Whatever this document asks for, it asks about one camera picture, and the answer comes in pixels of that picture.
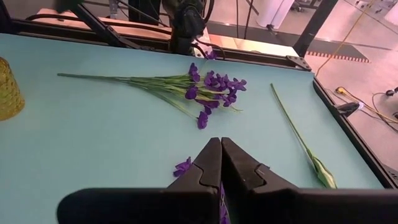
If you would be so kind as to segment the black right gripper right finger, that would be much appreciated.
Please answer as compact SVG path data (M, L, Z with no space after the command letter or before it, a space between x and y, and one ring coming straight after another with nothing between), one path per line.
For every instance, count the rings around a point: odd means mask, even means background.
M224 191L238 223L397 224L393 189L298 188L222 138Z

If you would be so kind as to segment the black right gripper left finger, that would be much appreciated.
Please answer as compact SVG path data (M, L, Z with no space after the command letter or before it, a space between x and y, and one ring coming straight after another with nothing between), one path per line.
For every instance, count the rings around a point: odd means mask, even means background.
M222 146L211 138L188 170L161 189L90 188L65 196L57 221L87 223L218 223Z

